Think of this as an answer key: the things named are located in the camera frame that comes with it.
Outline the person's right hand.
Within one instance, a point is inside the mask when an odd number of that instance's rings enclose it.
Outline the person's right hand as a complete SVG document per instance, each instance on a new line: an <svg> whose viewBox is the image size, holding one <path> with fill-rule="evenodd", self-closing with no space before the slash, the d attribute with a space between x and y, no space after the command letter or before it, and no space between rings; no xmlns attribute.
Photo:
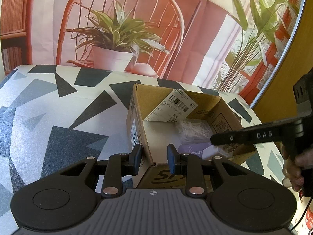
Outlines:
<svg viewBox="0 0 313 235"><path fill-rule="evenodd" d="M284 182L287 187L292 187L295 192L298 192L303 188L305 182L304 177L301 175L301 169L312 165L312 149L296 156L294 161L289 158L283 143L280 143L280 152L284 159Z"/></svg>

